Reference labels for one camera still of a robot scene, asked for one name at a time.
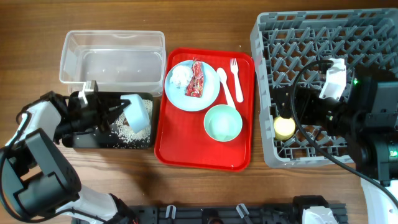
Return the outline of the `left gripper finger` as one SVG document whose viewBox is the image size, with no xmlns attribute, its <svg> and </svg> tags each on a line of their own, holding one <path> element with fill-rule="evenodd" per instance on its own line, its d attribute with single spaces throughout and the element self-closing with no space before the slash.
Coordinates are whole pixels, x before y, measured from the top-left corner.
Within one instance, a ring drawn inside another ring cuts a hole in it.
<svg viewBox="0 0 398 224">
<path fill-rule="evenodd" d="M 99 131 L 102 133 L 109 131 L 110 125 L 113 124 L 114 121 L 119 118 L 123 112 L 124 107 L 115 107 L 103 113 L 100 116 Z"/>
<path fill-rule="evenodd" d="M 129 100 L 121 98 L 122 95 L 122 93 L 98 93 L 98 98 L 108 108 L 130 105 Z"/>
</svg>

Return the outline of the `light blue bowl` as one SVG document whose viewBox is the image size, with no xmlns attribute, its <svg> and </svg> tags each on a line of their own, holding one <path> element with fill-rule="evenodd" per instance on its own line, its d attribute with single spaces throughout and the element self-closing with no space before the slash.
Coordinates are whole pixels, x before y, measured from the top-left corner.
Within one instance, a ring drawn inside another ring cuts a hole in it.
<svg viewBox="0 0 398 224">
<path fill-rule="evenodd" d="M 138 94 L 122 95 L 122 100 L 128 100 L 130 104 L 123 111 L 130 128 L 138 133 L 150 125 L 149 114 L 143 99 Z"/>
</svg>

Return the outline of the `yellow cup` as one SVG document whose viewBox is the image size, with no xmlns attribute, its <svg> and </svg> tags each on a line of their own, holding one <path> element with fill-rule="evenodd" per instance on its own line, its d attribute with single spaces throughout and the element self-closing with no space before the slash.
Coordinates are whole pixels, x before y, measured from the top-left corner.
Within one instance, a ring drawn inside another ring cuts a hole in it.
<svg viewBox="0 0 398 224">
<path fill-rule="evenodd" d="M 275 138 L 280 141 L 290 139 L 295 134 L 295 121 L 292 118 L 276 117 L 274 120 Z"/>
</svg>

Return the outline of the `rice and food scraps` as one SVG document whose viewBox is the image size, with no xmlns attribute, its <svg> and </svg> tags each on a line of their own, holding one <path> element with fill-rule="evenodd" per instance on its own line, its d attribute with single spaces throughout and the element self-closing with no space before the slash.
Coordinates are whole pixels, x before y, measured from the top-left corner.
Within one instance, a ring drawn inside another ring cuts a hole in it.
<svg viewBox="0 0 398 224">
<path fill-rule="evenodd" d="M 97 128 L 88 134 L 72 137 L 74 148 L 146 149 L 151 145 L 151 124 L 135 133 L 124 113 L 110 125 L 110 130 L 101 133 Z"/>
</svg>

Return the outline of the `white napkin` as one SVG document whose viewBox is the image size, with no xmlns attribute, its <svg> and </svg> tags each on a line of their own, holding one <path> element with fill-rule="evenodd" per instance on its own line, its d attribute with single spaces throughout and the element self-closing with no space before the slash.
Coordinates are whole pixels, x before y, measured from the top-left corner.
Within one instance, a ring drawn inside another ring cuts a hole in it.
<svg viewBox="0 0 398 224">
<path fill-rule="evenodd" d="M 193 76 L 192 69 L 188 66 L 177 65 L 172 70 L 170 83 L 174 84 L 177 88 L 186 88 L 190 83 Z"/>
</svg>

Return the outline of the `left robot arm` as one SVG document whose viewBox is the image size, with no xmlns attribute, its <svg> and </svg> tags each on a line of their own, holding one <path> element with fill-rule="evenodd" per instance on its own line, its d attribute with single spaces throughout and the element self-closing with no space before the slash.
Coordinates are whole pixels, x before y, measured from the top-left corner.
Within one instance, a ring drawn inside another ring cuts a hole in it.
<svg viewBox="0 0 398 224">
<path fill-rule="evenodd" d="M 20 222 L 40 223 L 60 215 L 72 223 L 139 223 L 120 198 L 81 184 L 58 149 L 61 139 L 105 132 L 131 105 L 96 91 L 63 96 L 53 91 L 25 105 L 19 127 L 1 148 L 1 203 Z"/>
</svg>

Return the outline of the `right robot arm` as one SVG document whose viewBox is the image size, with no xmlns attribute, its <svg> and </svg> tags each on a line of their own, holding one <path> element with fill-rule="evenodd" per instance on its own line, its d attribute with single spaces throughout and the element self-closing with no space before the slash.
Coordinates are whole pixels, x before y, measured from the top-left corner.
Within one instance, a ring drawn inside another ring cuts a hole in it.
<svg viewBox="0 0 398 224">
<path fill-rule="evenodd" d="M 293 84 L 271 92 L 282 118 L 293 119 L 316 151 L 361 179 L 369 223 L 397 223 L 397 75 L 358 65 L 348 101 L 346 66 L 319 60 L 303 67 Z M 343 137 L 356 167 L 351 168 L 317 144 L 305 125 L 321 126 Z"/>
</svg>

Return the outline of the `black waste tray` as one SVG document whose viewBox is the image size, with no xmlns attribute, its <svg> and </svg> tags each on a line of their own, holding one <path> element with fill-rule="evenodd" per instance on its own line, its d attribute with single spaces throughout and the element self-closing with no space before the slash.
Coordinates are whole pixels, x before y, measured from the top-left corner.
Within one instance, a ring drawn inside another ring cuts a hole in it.
<svg viewBox="0 0 398 224">
<path fill-rule="evenodd" d="M 150 93 L 139 93 L 143 99 L 146 110 L 149 114 L 150 125 L 139 133 L 128 126 L 127 119 L 121 114 L 110 125 L 110 130 L 100 132 L 95 129 L 93 132 L 82 135 L 66 136 L 62 139 L 65 147 L 72 148 L 115 148 L 115 149 L 147 149 L 155 142 L 157 127 L 157 99 Z"/>
</svg>

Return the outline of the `grey dishwasher rack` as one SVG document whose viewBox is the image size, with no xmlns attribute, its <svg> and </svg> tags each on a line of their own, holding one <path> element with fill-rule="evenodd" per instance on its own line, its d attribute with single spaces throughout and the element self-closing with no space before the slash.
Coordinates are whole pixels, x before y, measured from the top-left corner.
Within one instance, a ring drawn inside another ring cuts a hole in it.
<svg viewBox="0 0 398 224">
<path fill-rule="evenodd" d="M 264 12 L 250 35 L 259 87 L 262 148 L 265 163 L 276 169 L 328 165 L 301 132 L 275 138 L 279 112 L 270 92 L 289 86 L 307 64 L 343 58 L 346 81 L 353 83 L 357 65 L 397 71 L 397 9 Z"/>
</svg>

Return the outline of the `white plastic fork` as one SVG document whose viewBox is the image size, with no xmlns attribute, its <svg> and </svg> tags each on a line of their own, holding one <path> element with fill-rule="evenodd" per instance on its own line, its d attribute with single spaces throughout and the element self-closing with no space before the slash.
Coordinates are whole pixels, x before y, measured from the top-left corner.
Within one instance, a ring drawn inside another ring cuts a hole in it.
<svg viewBox="0 0 398 224">
<path fill-rule="evenodd" d="M 232 58 L 230 61 L 230 70 L 234 75 L 234 84 L 235 84 L 235 92 L 236 92 L 236 100 L 238 103 L 242 103 L 244 101 L 243 98 L 243 92 L 241 89 L 241 84 L 239 81 L 239 67 L 237 60 L 235 58 Z"/>
</svg>

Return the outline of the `white plastic spoon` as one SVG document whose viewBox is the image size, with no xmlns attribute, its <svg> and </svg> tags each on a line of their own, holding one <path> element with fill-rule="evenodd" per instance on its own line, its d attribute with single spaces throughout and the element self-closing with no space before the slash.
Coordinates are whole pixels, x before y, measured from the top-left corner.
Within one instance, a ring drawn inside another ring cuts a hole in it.
<svg viewBox="0 0 398 224">
<path fill-rule="evenodd" d="M 230 93 L 228 85 L 227 85 L 227 74 L 226 74 L 225 70 L 220 67 L 220 68 L 217 69 L 216 72 L 217 72 L 217 74 L 219 76 L 219 79 L 220 79 L 220 82 L 221 82 L 221 84 L 222 84 L 222 86 L 224 88 L 224 93 L 225 93 L 227 105 L 235 109 L 236 107 L 235 107 L 233 98 L 231 96 L 231 93 Z"/>
</svg>

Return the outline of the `green bowl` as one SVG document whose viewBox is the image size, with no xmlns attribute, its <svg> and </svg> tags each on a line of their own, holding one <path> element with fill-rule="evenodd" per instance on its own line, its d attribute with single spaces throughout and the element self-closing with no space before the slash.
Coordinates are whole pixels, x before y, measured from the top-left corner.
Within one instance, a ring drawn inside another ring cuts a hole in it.
<svg viewBox="0 0 398 224">
<path fill-rule="evenodd" d="M 243 119 L 233 107 L 216 105 L 206 112 L 203 125 L 210 138 L 218 142 L 229 142 L 241 133 Z"/>
</svg>

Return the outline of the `light blue plate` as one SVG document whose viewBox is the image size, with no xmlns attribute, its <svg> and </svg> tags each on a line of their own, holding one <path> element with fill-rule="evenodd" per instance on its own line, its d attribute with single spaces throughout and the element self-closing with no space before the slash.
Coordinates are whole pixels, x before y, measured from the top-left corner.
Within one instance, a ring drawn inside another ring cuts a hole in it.
<svg viewBox="0 0 398 224">
<path fill-rule="evenodd" d="M 168 72 L 164 83 L 165 94 L 171 104 L 184 111 L 200 111 L 209 107 L 215 102 L 220 92 L 218 74 L 215 69 L 206 62 L 202 62 L 201 66 L 204 74 L 204 84 L 203 93 L 200 98 L 185 95 L 185 88 L 179 88 L 176 84 L 170 82 L 173 72 L 178 66 L 191 68 L 192 65 L 193 60 L 182 61 L 174 65 Z"/>
</svg>

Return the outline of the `red serving tray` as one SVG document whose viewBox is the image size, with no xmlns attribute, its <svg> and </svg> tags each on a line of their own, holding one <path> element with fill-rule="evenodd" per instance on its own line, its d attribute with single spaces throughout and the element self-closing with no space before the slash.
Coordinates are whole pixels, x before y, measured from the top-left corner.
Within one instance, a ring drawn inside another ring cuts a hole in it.
<svg viewBox="0 0 398 224">
<path fill-rule="evenodd" d="M 212 66 L 215 71 L 223 68 L 227 73 L 227 85 L 235 91 L 234 76 L 230 61 L 235 58 L 239 67 L 239 81 L 244 101 L 236 103 L 236 109 L 243 119 L 239 136 L 230 142 L 218 142 L 205 132 L 203 120 L 213 106 L 226 103 L 222 84 L 220 92 L 209 107 L 200 111 L 184 111 L 175 107 L 162 94 L 154 152 L 156 158 L 167 165 L 196 167 L 200 169 L 241 171 L 251 160 L 252 122 L 254 109 L 254 61 L 245 53 L 219 50 L 177 48 L 168 56 L 167 73 L 171 68 L 186 60 L 198 59 Z"/>
</svg>

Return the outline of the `red snack wrapper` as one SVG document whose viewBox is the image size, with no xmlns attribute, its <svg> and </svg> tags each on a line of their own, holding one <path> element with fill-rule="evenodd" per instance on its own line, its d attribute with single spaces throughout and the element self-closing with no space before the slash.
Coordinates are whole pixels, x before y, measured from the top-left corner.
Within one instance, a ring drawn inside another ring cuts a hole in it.
<svg viewBox="0 0 398 224">
<path fill-rule="evenodd" d="M 192 96 L 201 98 L 203 94 L 204 86 L 204 74 L 202 70 L 202 61 L 194 60 L 192 64 L 193 76 L 190 83 L 187 85 L 185 90 L 186 96 Z"/>
</svg>

